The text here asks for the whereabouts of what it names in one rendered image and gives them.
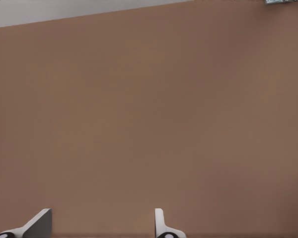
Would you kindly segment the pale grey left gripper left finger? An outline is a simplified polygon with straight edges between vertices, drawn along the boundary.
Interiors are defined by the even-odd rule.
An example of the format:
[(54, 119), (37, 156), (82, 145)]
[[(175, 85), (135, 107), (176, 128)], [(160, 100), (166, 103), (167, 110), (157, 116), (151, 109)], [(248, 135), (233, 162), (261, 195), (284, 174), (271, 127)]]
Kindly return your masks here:
[(52, 234), (52, 209), (44, 208), (24, 226), (0, 233), (0, 238), (50, 238)]

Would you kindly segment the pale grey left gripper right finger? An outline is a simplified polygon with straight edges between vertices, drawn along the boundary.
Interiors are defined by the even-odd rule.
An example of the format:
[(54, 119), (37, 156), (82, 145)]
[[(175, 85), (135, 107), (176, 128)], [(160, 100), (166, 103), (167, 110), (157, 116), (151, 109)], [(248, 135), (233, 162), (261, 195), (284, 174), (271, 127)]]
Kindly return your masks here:
[(186, 238), (186, 234), (165, 224), (164, 213), (161, 208), (154, 210), (155, 238)]

